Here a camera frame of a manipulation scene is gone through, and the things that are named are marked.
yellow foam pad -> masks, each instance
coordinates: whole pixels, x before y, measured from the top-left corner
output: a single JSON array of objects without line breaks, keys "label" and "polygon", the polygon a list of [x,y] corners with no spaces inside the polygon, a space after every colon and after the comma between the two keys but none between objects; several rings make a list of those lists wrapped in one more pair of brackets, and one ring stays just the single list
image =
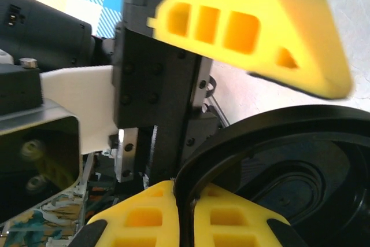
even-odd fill
[{"label": "yellow foam pad", "polygon": [[194,211],[194,242],[199,247],[282,247],[267,224],[288,221],[218,186],[209,185]]},{"label": "yellow foam pad", "polygon": [[153,37],[323,98],[352,79],[326,0],[163,0]]},{"label": "yellow foam pad", "polygon": [[106,220],[95,247],[179,247],[179,217],[173,182],[158,183],[95,215]]}]

white floor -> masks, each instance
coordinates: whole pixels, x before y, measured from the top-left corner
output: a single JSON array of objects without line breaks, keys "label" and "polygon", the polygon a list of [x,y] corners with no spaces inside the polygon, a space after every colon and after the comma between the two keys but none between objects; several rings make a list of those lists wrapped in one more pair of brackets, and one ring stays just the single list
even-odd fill
[{"label": "white floor", "polygon": [[[352,96],[333,104],[370,111],[370,0],[329,0],[356,83]],[[245,71],[215,63],[215,97],[231,123],[285,106],[328,103],[251,78]]]}]

